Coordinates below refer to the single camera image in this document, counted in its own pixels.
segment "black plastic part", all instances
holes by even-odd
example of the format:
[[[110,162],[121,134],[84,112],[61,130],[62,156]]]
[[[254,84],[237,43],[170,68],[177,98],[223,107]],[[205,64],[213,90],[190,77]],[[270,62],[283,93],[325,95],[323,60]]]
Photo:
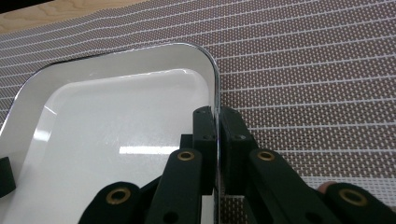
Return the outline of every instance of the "black plastic part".
[[[140,189],[138,186],[117,182],[99,191],[88,205],[79,224],[129,224],[142,223],[143,213],[140,209]]]
[[[8,195],[15,188],[16,185],[9,157],[4,157],[0,159],[0,198]]]
[[[248,173],[274,223],[341,223],[278,153],[251,151]]]
[[[201,167],[199,151],[179,149],[172,152],[145,223],[200,223]]]
[[[248,182],[248,153],[257,148],[257,143],[241,115],[230,107],[221,108],[220,130],[221,170],[225,193],[243,195]]]
[[[154,198],[155,191],[160,184],[161,177],[155,178],[153,181],[149,182],[146,186],[140,189],[140,208],[144,213],[146,219],[147,212],[151,206],[152,199]]]
[[[210,106],[196,109],[192,114],[192,120],[192,148],[201,152],[203,156],[202,193],[211,195],[215,187],[218,152],[216,128]]]
[[[180,148],[192,148],[192,134],[183,133],[181,135]]]
[[[365,189],[351,184],[330,185],[324,200],[344,223],[396,223],[396,214],[390,208]]]

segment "screw hole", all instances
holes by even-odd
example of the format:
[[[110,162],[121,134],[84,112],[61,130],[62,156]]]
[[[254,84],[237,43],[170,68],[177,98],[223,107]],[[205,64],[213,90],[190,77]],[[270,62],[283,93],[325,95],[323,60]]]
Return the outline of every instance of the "screw hole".
[[[257,157],[259,157],[260,160],[262,161],[273,161],[275,159],[274,154],[271,152],[267,151],[261,151],[257,154]]]
[[[367,205],[367,199],[361,193],[353,189],[341,189],[339,195],[344,201],[356,206]]]
[[[125,197],[125,192],[123,191],[117,191],[115,193],[113,193],[113,195],[111,195],[111,199],[113,200],[121,200]]]
[[[177,157],[181,161],[190,161],[190,160],[194,159],[194,154],[189,151],[182,151],[177,154]]]
[[[109,204],[120,204],[126,202],[131,197],[131,191],[127,188],[117,188],[111,190],[107,196],[106,201]]]
[[[244,136],[244,135],[242,135],[242,134],[236,134],[236,135],[233,136],[233,138],[234,138],[234,139],[243,140],[243,139],[246,139],[247,137]]]
[[[323,219],[316,213],[310,213],[310,212],[305,213],[305,217],[311,223],[320,224],[323,222]]]
[[[163,216],[163,221],[168,224],[176,223],[178,215],[174,212],[168,212]]]

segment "table surface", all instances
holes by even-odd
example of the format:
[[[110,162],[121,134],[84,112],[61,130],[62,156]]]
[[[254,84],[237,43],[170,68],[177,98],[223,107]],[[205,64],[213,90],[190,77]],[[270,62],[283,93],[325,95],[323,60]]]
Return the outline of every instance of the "table surface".
[[[78,14],[92,2],[1,15],[0,124],[43,66],[191,42],[215,58],[221,103],[260,147],[312,188],[348,182],[396,207],[395,0],[150,0]],[[223,223],[247,221],[240,197],[221,202]]]
[[[0,34],[21,31],[89,15],[105,8],[126,7],[147,0],[55,0],[0,14]]]

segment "plastic tray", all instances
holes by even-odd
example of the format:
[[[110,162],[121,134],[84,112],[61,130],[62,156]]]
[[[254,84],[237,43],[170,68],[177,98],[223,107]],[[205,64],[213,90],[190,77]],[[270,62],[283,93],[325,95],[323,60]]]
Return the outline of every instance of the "plastic tray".
[[[18,93],[0,135],[17,189],[3,223],[78,223],[104,186],[162,174],[192,111],[219,109],[213,59],[191,44],[110,53],[45,67]],[[204,198],[203,223],[213,221]]]

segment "brass insert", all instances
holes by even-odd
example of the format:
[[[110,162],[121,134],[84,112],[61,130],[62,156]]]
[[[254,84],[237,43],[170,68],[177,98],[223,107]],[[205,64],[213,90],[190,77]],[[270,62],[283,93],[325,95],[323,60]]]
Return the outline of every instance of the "brass insert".
[[[190,161],[190,160],[194,159],[195,156],[190,151],[182,151],[177,154],[177,157],[181,161]]]
[[[344,199],[346,202],[351,203],[356,206],[365,206],[367,205],[367,199],[361,193],[357,192],[353,189],[340,189],[338,192],[340,197]]]
[[[257,157],[260,158],[262,161],[273,161],[275,159],[274,154],[267,151],[261,151],[257,154]]]
[[[126,202],[131,197],[131,191],[127,188],[117,188],[111,190],[107,196],[106,201],[109,204],[120,204]]]

